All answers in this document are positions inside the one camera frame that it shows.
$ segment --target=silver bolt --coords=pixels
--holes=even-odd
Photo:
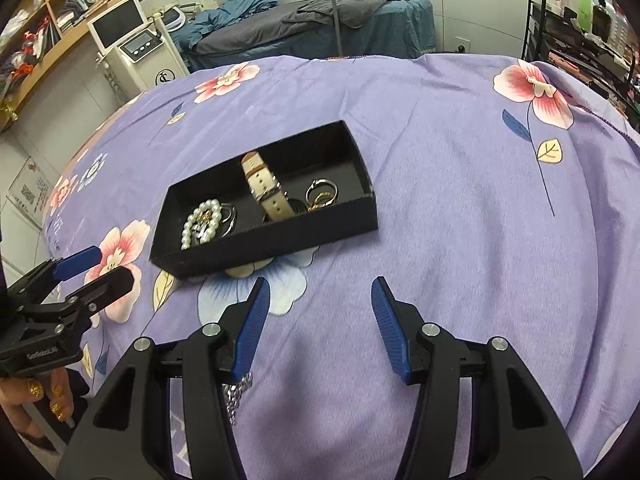
[[[491,339],[491,346],[496,350],[503,351],[509,348],[509,343],[507,343],[507,340],[503,337],[494,337]]]
[[[218,323],[209,323],[202,327],[202,333],[208,337],[218,335],[221,330]]]
[[[151,341],[147,337],[139,337],[133,343],[133,348],[138,352],[142,352],[151,346]]]
[[[435,323],[425,323],[422,326],[422,333],[424,335],[435,337],[440,333],[440,327],[437,326]]]

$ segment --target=blue gripper pad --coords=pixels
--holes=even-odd
[[[269,282],[263,278],[260,278],[260,281],[262,283],[259,285],[260,289],[255,297],[254,304],[244,320],[238,338],[236,338],[236,360],[231,369],[231,376],[237,382],[241,381],[242,377],[247,375],[251,369],[251,364],[254,362],[255,349],[262,334],[262,327],[264,327],[264,322],[269,313],[271,303]]]
[[[391,307],[391,302],[380,280],[377,279],[371,284],[371,306],[378,322],[382,341],[385,343],[386,353],[391,361],[391,367],[403,382],[408,383],[411,378],[409,344]]]
[[[86,272],[95,267],[100,263],[101,259],[102,251],[98,247],[95,245],[88,247],[84,251],[73,254],[58,263],[53,270],[53,278],[60,282],[66,282],[66,280],[77,276],[81,272]]]

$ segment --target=wall socket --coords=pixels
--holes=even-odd
[[[456,38],[456,52],[471,54],[471,42],[465,38]]]

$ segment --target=dark bottle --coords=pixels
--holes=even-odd
[[[602,41],[609,41],[609,32],[611,30],[611,16],[607,12],[605,0],[598,0],[599,5],[593,6],[593,25],[591,32],[602,38]]]

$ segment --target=monitor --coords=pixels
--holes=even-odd
[[[139,0],[123,0],[87,23],[100,52],[106,54],[113,45],[147,26]]]

